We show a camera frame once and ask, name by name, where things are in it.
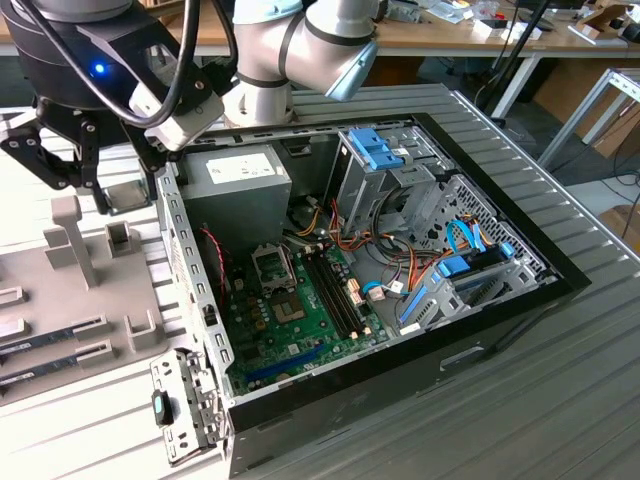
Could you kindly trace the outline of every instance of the wooden desk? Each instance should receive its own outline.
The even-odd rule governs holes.
[[[506,2],[502,11],[513,15],[513,7]],[[496,57],[504,45],[500,38],[485,39],[474,33],[473,23],[463,21],[453,25],[423,13],[425,23],[406,24],[384,20],[377,26],[376,40],[380,45],[380,56],[401,57]],[[556,29],[545,32],[540,40],[529,42],[520,56],[524,58],[505,95],[493,112],[495,117],[504,117],[525,83],[542,58],[640,58],[640,45],[628,48],[594,47],[568,30],[573,22],[555,20]],[[169,30],[180,38],[182,19],[169,25]],[[220,20],[211,2],[202,2],[200,31],[198,34],[198,56],[227,55],[229,49]],[[0,21],[0,55],[15,55],[9,32]]]

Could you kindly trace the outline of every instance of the dimm slot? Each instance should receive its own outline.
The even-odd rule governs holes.
[[[329,262],[324,257],[310,255],[304,257],[304,266],[340,338],[344,340],[352,332],[362,333],[364,327],[338,284]]]

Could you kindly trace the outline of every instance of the slotted aluminum table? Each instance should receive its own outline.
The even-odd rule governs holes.
[[[440,85],[371,88],[349,104],[296,95],[318,120],[423,107],[591,278],[570,308],[514,346],[331,438],[280,457],[245,478],[635,478],[640,459],[640,260],[506,140],[457,93]],[[53,136],[48,146],[70,157]],[[108,150],[103,185],[138,175],[129,147]],[[33,245],[49,225],[53,192],[0,160],[2,250]],[[109,219],[83,201],[85,233]],[[141,231],[173,348],[184,325],[153,208],[127,215]],[[223,478],[217,451],[170,469],[154,423],[148,361],[0,409],[0,465],[9,478]]]

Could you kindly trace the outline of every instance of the yellow wire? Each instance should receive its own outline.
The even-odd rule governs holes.
[[[296,233],[299,237],[306,237],[313,233],[313,230],[316,228],[316,223],[318,222],[318,215],[320,215],[320,209],[316,208],[316,213],[313,215],[313,220],[311,220],[311,225],[309,225],[306,229],[301,232]]]
[[[493,245],[482,230],[480,230],[480,236],[482,237],[482,240],[484,241],[485,244]]]

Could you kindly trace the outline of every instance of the cable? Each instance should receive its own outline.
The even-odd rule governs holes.
[[[487,88],[489,85],[491,85],[495,81],[496,78],[498,78],[498,74],[497,73],[493,77],[491,77],[487,83],[485,83],[482,87],[480,87],[478,89],[478,91],[476,92],[476,96],[473,98],[473,104],[475,106],[478,106],[478,97],[480,97],[480,94],[483,92],[483,90],[485,88]]]
[[[209,230],[207,230],[206,228],[201,228],[200,231],[204,233],[207,237],[209,237],[209,240],[213,242],[218,252],[218,261],[220,262],[220,309],[222,310],[222,304],[224,303],[224,292],[225,292],[224,279],[226,277],[226,274],[224,272],[224,257],[222,256],[222,249],[220,248],[220,244],[218,243],[218,240],[216,240],[216,237],[214,237]]]
[[[638,127],[638,125],[640,125],[640,119],[636,122],[636,124],[633,126],[633,128],[631,128],[631,130],[629,131],[629,135],[627,135],[627,137],[620,142],[620,145],[618,145],[618,148],[616,149],[616,153],[613,156],[613,176],[616,177],[616,179],[618,180],[618,182],[626,187],[631,186],[633,184],[626,184],[624,182],[622,182],[620,180],[620,174],[618,174],[618,168],[622,167],[625,163],[627,163],[629,160],[631,160],[638,152],[640,152],[640,148],[638,148],[637,150],[635,150],[634,152],[632,152],[625,160],[622,161],[622,163],[620,165],[618,165],[618,155],[620,155],[620,152],[622,151],[622,148],[624,147],[625,143],[627,143],[627,141],[629,140],[629,138],[631,138],[631,133]]]
[[[544,11],[547,9],[547,7],[549,6],[549,3],[551,3],[551,0],[540,0],[538,5],[536,6],[536,9],[533,11],[533,14],[531,15],[531,19],[527,23],[527,26],[525,27],[524,32],[522,32],[522,34],[520,35],[520,38],[518,38],[518,41],[513,47],[513,50],[509,54],[509,58],[507,59],[507,62],[505,63],[504,67],[500,69],[500,76],[496,80],[495,84],[490,88],[489,93],[485,96],[484,100],[481,102],[479,106],[480,110],[482,111],[487,110],[493,96],[496,94],[496,92],[499,92],[503,88],[502,87],[503,80],[506,77],[508,77],[511,74],[511,71],[515,68],[516,63],[518,62],[518,57],[520,56],[520,52],[524,48],[527,40],[529,40],[529,37],[531,36],[531,32],[535,28],[538,21],[542,18],[542,15],[544,14]]]
[[[453,220],[449,225],[447,225],[447,240],[449,241],[449,246],[453,249],[453,253],[458,253],[458,245],[456,244],[455,237],[453,236],[453,229],[455,227],[462,232],[467,239],[467,242],[469,242],[469,245],[471,245],[471,248],[477,248],[473,233],[471,233],[469,227],[460,220]]]
[[[509,28],[509,33],[507,34],[507,39],[504,41],[504,45],[502,46],[502,50],[500,51],[500,55],[496,60],[496,70],[500,70],[500,63],[502,63],[502,57],[504,57],[504,52],[507,50],[507,45],[509,45],[509,40],[511,40],[511,33],[513,32],[513,27],[518,22],[518,10],[520,9],[520,2],[517,2],[516,8],[513,11],[513,20],[511,20],[511,28]]]
[[[631,226],[631,220],[633,219],[633,214],[636,211],[636,207],[638,206],[638,202],[640,202],[640,193],[638,193],[638,196],[636,197],[636,201],[633,202],[633,205],[631,206],[631,210],[629,210],[629,216],[627,217],[627,224],[624,226],[624,231],[622,232],[622,240],[624,240],[624,237],[627,236],[627,232],[629,231],[629,226]]]
[[[233,70],[235,71],[238,69],[238,42],[236,41],[236,36],[233,33],[233,26],[229,21],[227,12],[225,12],[222,5],[220,5],[220,1],[211,0],[211,3],[213,4],[213,8],[216,9],[220,23],[222,23],[222,28],[224,29],[224,34],[227,37],[227,43],[229,44],[229,57]]]
[[[634,113],[633,115],[631,115],[629,118],[627,118],[622,124],[618,125],[616,128],[609,129],[609,130],[603,132],[598,138],[596,138],[595,140],[592,140],[589,144],[585,145],[585,147],[580,152],[578,152],[576,155],[574,155],[573,157],[571,157],[568,160],[564,161],[563,163],[561,163],[557,167],[554,167],[551,170],[549,170],[549,173],[553,175],[558,170],[561,170],[564,167],[566,167],[567,165],[569,165],[570,163],[574,162],[575,160],[580,158],[583,153],[585,153],[587,150],[589,150],[589,148],[593,148],[593,146],[596,145],[597,143],[600,143],[601,141],[605,140],[606,138],[609,138],[614,133],[619,132],[631,120],[636,118],[638,116],[638,114],[640,114],[640,111],[638,111],[638,112]],[[631,130],[633,131],[638,126],[638,124],[640,124],[640,119],[638,120],[638,122],[636,122],[636,125]],[[616,158],[614,157],[614,169],[615,169],[615,166],[616,166]]]
[[[615,190],[614,188],[611,187],[611,185],[609,185],[607,182],[605,182],[604,180],[600,180],[602,182],[602,184],[607,187],[609,190],[611,190],[613,193],[615,193],[616,195],[618,195],[620,198],[622,198],[623,200],[626,200],[629,203],[633,203],[633,200],[631,200],[629,197],[622,195],[620,192],[618,192],[617,190]]]
[[[498,76],[500,75],[500,64],[502,63],[502,58],[504,57],[504,52],[507,50],[507,45],[509,45],[509,40],[511,40],[511,33],[513,32],[513,27],[515,26],[516,22],[518,21],[518,9],[519,8],[520,8],[520,6],[518,4],[516,4],[516,8],[515,8],[515,10],[513,12],[513,20],[511,21],[511,27],[509,28],[509,33],[507,34],[507,39],[504,41],[504,45],[502,45],[502,50],[500,51],[500,54],[498,55],[498,58],[496,59],[495,68],[494,68],[494,71],[496,71],[496,74],[493,77],[491,77],[489,79],[489,81],[487,83],[485,83],[482,87],[480,87],[478,89],[478,91],[476,92],[476,96],[473,99],[473,104],[476,105],[476,106],[478,105],[478,97],[480,96],[480,93],[482,93],[485,88],[487,88],[489,85],[491,85],[496,80],[496,78],[498,78]]]
[[[193,63],[193,55],[195,53],[196,41],[198,38],[198,26],[200,19],[200,0],[186,0],[185,15],[183,24],[182,42],[180,43],[180,53],[178,55],[178,63],[176,72],[171,81],[169,92],[162,102],[160,109],[150,117],[140,117],[131,110],[122,107],[111,96],[103,92],[98,87],[91,76],[80,65],[80,61],[75,54],[69,49],[64,40],[58,35],[51,24],[42,16],[40,11],[33,5],[32,0],[15,0],[22,9],[31,17],[47,39],[58,49],[73,71],[82,79],[85,85],[93,92],[93,94],[105,104],[115,115],[120,117],[126,123],[137,128],[154,128],[162,125],[175,111],[182,93],[189,67]]]
[[[313,214],[313,219],[311,220],[311,223],[309,224],[309,226],[304,230],[297,232],[296,235],[298,235],[299,237],[306,237],[311,235],[316,228],[319,215],[320,215],[320,208],[316,207],[316,212]]]

